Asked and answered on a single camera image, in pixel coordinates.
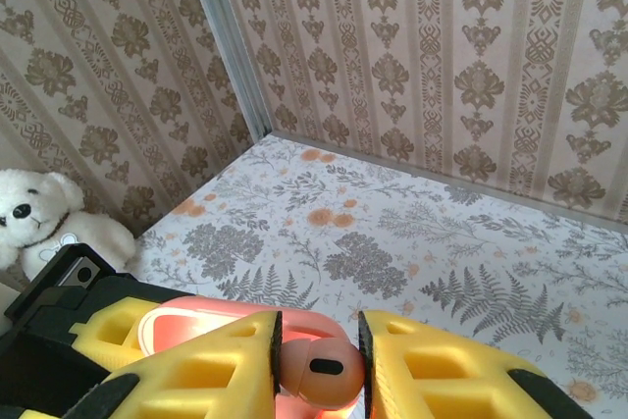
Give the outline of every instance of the floral floor mat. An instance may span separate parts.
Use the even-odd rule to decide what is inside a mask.
[[[621,233],[268,136],[139,246],[131,272],[148,283],[312,309],[354,340],[358,311],[385,309],[520,355],[594,417],[625,417]]]

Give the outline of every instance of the floor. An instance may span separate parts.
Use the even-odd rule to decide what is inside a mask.
[[[386,309],[625,417],[628,238],[608,227],[271,135],[139,245],[131,272],[151,284],[313,309],[354,340],[359,310]]]

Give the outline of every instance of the teddy bear nose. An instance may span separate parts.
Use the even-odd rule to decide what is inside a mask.
[[[18,220],[23,220],[30,214],[30,205],[26,203],[23,205],[19,205],[13,210],[13,217]]]

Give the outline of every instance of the white teddy bear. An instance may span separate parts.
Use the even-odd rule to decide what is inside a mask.
[[[83,208],[82,190],[61,174],[0,171],[0,270],[19,259],[33,280],[61,247],[82,242],[122,272],[135,254],[131,232]]]

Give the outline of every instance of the wall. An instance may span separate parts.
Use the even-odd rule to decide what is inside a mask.
[[[0,168],[138,235],[249,145],[199,0],[0,0]]]
[[[232,0],[274,126],[628,222],[628,0]]]

